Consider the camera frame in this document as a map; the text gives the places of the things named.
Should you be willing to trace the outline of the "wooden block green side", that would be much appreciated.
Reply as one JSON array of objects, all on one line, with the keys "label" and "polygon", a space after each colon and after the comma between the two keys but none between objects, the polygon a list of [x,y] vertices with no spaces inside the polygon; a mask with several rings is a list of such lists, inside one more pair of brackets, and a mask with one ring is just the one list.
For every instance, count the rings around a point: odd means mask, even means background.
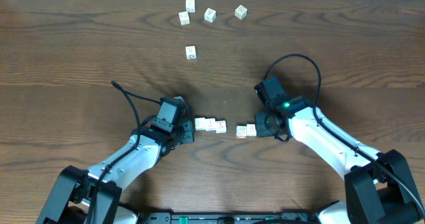
[{"label": "wooden block green side", "polygon": [[205,118],[195,118],[195,130],[205,129]]}]

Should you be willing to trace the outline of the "wooden block letter A green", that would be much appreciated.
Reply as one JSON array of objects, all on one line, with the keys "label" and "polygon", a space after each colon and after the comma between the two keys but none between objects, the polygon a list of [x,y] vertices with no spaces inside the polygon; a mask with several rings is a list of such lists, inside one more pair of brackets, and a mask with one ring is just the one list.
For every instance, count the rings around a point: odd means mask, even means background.
[{"label": "wooden block letter A green", "polygon": [[246,125],[246,135],[251,137],[257,136],[256,125],[255,124],[247,124]]}]

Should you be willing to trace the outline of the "wooden block blue side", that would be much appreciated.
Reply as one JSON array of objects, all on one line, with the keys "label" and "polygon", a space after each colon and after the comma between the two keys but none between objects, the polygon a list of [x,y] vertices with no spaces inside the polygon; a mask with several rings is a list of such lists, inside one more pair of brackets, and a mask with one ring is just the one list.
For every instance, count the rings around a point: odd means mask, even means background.
[{"label": "wooden block blue side", "polygon": [[214,118],[205,119],[205,130],[208,132],[216,130],[216,120]]},{"label": "wooden block blue side", "polygon": [[217,134],[226,133],[226,121],[219,120],[215,122],[215,131]]}]

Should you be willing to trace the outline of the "wooden block snail letter Y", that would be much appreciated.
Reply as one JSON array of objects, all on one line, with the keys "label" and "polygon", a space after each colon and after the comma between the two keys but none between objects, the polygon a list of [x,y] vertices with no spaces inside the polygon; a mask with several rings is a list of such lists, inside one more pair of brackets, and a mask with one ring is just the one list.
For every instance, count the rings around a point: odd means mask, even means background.
[{"label": "wooden block snail letter Y", "polygon": [[237,126],[236,127],[236,137],[238,139],[243,139],[247,137],[247,126]]}]

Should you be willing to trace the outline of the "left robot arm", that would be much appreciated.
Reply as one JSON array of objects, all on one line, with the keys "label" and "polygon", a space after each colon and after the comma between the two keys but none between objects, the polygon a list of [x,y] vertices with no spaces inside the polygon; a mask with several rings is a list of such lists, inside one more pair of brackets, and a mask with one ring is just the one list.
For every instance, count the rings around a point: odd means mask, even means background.
[{"label": "left robot arm", "polygon": [[38,223],[141,223],[140,214],[120,202],[123,190],[177,146],[195,140],[189,105],[180,96],[162,98],[158,115],[148,121],[104,161],[63,169]]}]

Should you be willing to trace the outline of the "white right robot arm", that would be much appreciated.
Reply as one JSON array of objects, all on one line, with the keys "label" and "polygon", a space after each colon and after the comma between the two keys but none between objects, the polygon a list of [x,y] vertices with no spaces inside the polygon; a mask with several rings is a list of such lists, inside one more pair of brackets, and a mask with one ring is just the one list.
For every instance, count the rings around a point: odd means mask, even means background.
[{"label": "white right robot arm", "polygon": [[319,211],[317,223],[416,223],[424,206],[406,158],[398,151],[382,153],[330,121],[316,102],[303,96],[261,95],[256,133],[285,142],[293,138],[312,149],[343,179],[344,202]]}]

